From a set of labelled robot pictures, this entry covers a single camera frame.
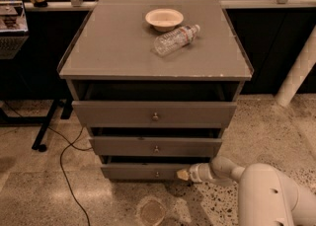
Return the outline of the grey drawer cabinet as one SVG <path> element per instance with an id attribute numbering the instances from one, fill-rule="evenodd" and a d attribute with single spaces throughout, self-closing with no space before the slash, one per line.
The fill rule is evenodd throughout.
<path id="1" fill-rule="evenodd" d="M 148 12 L 171 8 L 199 25 L 190 44 L 167 55 Z M 74 101 L 233 102 L 253 69 L 218 0 L 99 0 L 60 66 Z M 88 127 L 89 138 L 218 138 L 225 128 Z M 212 157 L 107 156 L 105 164 L 186 164 Z"/>

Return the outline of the open laptop computer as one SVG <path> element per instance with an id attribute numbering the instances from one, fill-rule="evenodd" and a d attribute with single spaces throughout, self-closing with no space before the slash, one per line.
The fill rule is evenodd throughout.
<path id="1" fill-rule="evenodd" d="M 29 37 L 22 0 L 0 0 L 0 59 L 13 59 Z"/>

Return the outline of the grey bottom drawer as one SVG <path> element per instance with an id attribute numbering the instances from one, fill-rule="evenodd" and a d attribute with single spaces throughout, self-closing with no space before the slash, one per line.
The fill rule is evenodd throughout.
<path id="1" fill-rule="evenodd" d="M 110 180 L 176 180 L 177 172 L 188 168 L 189 164 L 104 164 L 102 171 Z"/>

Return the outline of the grey drawer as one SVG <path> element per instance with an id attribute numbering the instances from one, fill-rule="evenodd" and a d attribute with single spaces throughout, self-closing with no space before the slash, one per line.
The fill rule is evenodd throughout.
<path id="1" fill-rule="evenodd" d="M 218 138 L 94 136 L 89 141 L 97 155 L 107 156 L 212 157 L 221 146 Z"/>
<path id="2" fill-rule="evenodd" d="M 188 168 L 189 164 L 104 164 L 102 171 L 110 180 L 176 180 L 177 172 Z"/>
<path id="3" fill-rule="evenodd" d="M 225 128 L 233 102 L 74 101 L 73 109 L 88 127 Z"/>

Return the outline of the black desk frame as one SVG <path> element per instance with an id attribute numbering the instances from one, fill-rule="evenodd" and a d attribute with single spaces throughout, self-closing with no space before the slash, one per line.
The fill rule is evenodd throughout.
<path id="1" fill-rule="evenodd" d="M 9 116 L 4 111 L 8 107 L 16 116 Z M 50 122 L 58 107 L 63 108 L 61 119 L 69 119 L 72 113 L 70 100 L 53 100 L 46 115 L 43 116 L 22 116 L 15 111 L 7 102 L 0 102 L 0 125 L 1 126 L 39 126 L 38 135 L 32 145 L 32 149 L 45 152 L 47 147 L 42 144 L 42 139 L 50 125 Z"/>

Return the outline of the grey middle drawer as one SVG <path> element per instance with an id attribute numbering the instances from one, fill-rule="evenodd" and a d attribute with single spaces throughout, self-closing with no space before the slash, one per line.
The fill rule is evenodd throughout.
<path id="1" fill-rule="evenodd" d="M 218 138 L 94 136 L 89 141 L 97 155 L 107 156 L 212 157 L 221 146 Z"/>

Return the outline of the white diagonal pillar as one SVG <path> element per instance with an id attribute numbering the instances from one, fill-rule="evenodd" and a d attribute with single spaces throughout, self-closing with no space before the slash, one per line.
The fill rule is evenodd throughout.
<path id="1" fill-rule="evenodd" d="M 287 107 L 316 64 L 316 26 L 299 52 L 277 94 L 276 102 Z"/>

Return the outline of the clear plastic water bottle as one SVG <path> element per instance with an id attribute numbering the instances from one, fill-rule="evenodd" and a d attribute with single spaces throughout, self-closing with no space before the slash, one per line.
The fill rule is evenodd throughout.
<path id="1" fill-rule="evenodd" d="M 170 53 L 190 44 L 200 32 L 199 25 L 186 25 L 165 33 L 154 40 L 154 49 L 160 56 Z"/>

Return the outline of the white paper bowl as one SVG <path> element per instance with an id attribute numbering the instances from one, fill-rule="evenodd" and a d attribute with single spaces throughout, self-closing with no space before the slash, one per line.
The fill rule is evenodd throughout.
<path id="1" fill-rule="evenodd" d="M 161 33 L 173 30 L 183 20 L 183 14 L 174 9 L 155 9 L 145 16 L 145 21 Z"/>

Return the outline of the grey top drawer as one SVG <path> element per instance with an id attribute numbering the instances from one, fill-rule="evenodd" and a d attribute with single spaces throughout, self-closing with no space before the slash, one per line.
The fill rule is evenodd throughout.
<path id="1" fill-rule="evenodd" d="M 225 128 L 233 102 L 74 101 L 73 109 L 88 127 Z"/>

